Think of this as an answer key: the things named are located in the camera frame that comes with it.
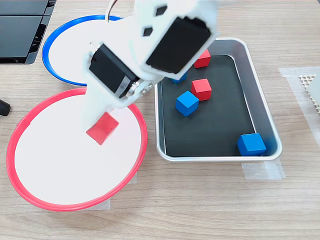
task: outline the black object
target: black object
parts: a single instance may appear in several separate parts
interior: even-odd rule
[[[56,0],[0,0],[0,64],[32,64]]]
[[[176,98],[191,91],[193,80],[208,79],[211,99],[184,117],[176,109]],[[180,84],[164,79],[162,88],[163,126],[166,154],[171,157],[240,156],[237,141],[254,133],[247,104],[233,59],[211,56],[208,67],[192,67]]]
[[[11,109],[10,104],[0,99],[0,115],[8,116],[10,109]]]
[[[125,96],[139,78],[108,48],[94,53],[89,70],[119,98]]]
[[[144,37],[150,36],[151,33],[152,33],[152,31],[153,31],[153,28],[152,28],[152,27],[146,27],[146,28],[144,29],[144,31],[143,31],[143,36],[144,36]]]
[[[165,11],[167,10],[167,8],[168,8],[167,5],[158,7],[158,8],[156,9],[155,15],[156,15],[156,16],[160,16],[160,15],[164,14]]]
[[[177,17],[146,64],[167,73],[177,74],[210,35],[210,30],[202,20]]]

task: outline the cable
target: cable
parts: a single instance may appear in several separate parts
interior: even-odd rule
[[[104,19],[106,20],[107,24],[109,23],[109,17],[110,17],[111,10],[114,7],[114,5],[116,4],[116,2],[117,2],[117,0],[111,0],[108,7],[106,8]]]

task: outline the black device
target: black device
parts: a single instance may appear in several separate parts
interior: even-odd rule
[[[56,0],[0,0],[0,64],[32,64]]]

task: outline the blue rim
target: blue rim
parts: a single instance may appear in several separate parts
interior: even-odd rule
[[[57,79],[65,82],[65,83],[78,85],[78,86],[87,86],[86,83],[69,81],[69,80],[64,79],[63,77],[59,76],[59,74],[56,73],[56,71],[53,69],[53,67],[50,64],[50,61],[49,61],[49,50],[51,48],[52,43],[65,30],[73,27],[74,25],[77,25],[77,24],[80,24],[80,23],[83,23],[83,22],[86,22],[86,21],[104,20],[105,17],[106,17],[105,15],[83,16],[83,17],[74,19],[72,21],[69,21],[69,22],[63,24],[62,26],[58,27],[53,33],[51,33],[51,35],[47,38],[47,40],[45,41],[45,43],[43,45],[43,48],[42,48],[42,61],[43,61],[44,66],[46,67],[46,69],[49,71],[49,73],[51,73],[54,77],[56,77]],[[117,17],[117,16],[110,16],[109,17],[109,20],[111,20],[111,21],[117,21],[119,19],[121,19],[121,17]]]

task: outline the blue cube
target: blue cube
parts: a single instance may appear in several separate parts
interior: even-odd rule
[[[171,82],[173,82],[174,84],[180,84],[182,83],[184,80],[186,80],[187,78],[187,72],[179,79],[179,80],[175,80],[172,78],[169,78],[171,80]]]
[[[259,133],[244,134],[237,142],[241,156],[261,156],[266,146]]]
[[[177,97],[175,108],[182,113],[183,116],[188,117],[198,108],[198,104],[199,99],[191,92],[186,91],[184,94]]]

